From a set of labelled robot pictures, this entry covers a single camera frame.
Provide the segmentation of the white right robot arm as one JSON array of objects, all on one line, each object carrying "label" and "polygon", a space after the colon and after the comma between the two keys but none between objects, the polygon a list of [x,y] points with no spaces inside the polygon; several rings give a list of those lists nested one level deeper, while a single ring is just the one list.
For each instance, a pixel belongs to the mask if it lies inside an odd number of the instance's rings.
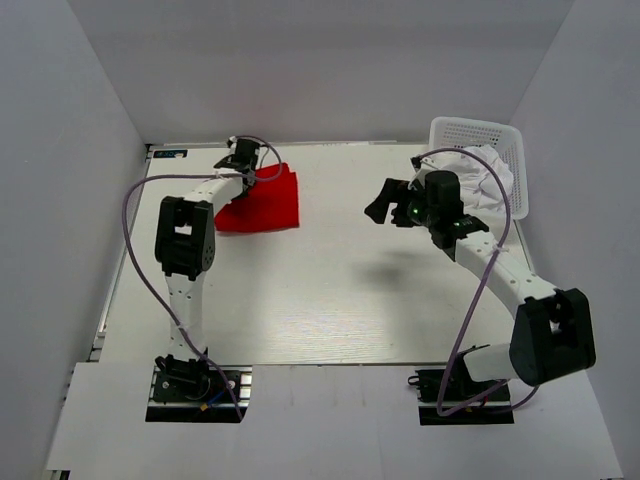
[{"label": "white right robot arm", "polygon": [[451,384],[459,396],[477,397],[488,381],[519,379],[535,387],[594,366],[586,295],[554,286],[499,246],[488,225],[465,213],[454,173],[434,171],[413,181],[388,178],[364,212],[376,224],[427,228],[433,244],[484,280],[511,314],[508,343],[457,355]]}]

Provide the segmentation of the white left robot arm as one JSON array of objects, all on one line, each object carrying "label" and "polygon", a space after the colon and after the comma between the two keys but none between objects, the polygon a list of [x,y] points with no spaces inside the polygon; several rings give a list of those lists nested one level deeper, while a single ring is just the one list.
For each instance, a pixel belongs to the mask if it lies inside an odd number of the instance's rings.
[{"label": "white left robot arm", "polygon": [[166,280],[172,312],[169,352],[180,358],[196,358],[208,351],[203,288],[216,252],[215,216],[253,187],[259,150],[255,140],[232,140],[229,154],[214,165],[215,178],[161,201],[155,258]]}]

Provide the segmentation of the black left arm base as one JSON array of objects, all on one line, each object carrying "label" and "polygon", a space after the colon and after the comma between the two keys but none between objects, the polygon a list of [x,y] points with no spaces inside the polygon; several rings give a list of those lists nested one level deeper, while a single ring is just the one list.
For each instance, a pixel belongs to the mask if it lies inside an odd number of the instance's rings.
[{"label": "black left arm base", "polygon": [[155,359],[145,421],[236,424],[248,409],[251,388],[250,367],[218,372],[202,360],[159,356]]}]

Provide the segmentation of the white t-shirt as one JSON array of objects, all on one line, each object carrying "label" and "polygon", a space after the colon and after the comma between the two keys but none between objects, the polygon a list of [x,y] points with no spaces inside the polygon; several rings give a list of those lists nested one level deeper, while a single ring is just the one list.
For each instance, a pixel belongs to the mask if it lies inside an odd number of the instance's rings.
[{"label": "white t-shirt", "polygon": [[[466,150],[487,163],[498,176],[510,199],[514,176],[498,152],[490,145],[469,146]],[[425,158],[431,169],[454,172],[459,179],[460,195],[466,209],[493,214],[506,212],[500,187],[489,170],[478,161],[458,152],[442,152]]]}]

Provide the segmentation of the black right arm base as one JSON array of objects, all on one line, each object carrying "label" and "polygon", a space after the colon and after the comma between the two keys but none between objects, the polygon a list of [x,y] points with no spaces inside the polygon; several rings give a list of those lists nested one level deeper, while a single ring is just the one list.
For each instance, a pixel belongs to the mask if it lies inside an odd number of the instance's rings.
[{"label": "black right arm base", "polygon": [[[511,395],[507,385],[502,385],[491,394],[484,395],[450,416],[440,416],[436,410],[436,403],[443,374],[443,368],[426,368],[416,370],[407,378],[408,386],[414,388],[417,394],[421,426],[480,426],[514,423]],[[452,373],[445,390],[442,409],[451,409],[499,384],[499,381],[474,383],[470,380],[457,380]]]}]

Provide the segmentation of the red t-shirt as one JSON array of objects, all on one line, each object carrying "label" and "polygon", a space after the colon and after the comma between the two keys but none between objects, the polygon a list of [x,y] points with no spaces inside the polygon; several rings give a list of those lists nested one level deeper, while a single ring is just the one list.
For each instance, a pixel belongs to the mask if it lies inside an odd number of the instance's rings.
[{"label": "red t-shirt", "polygon": [[254,234],[298,228],[297,174],[287,163],[280,175],[257,183],[247,196],[233,200],[215,216],[216,230],[230,234]]}]

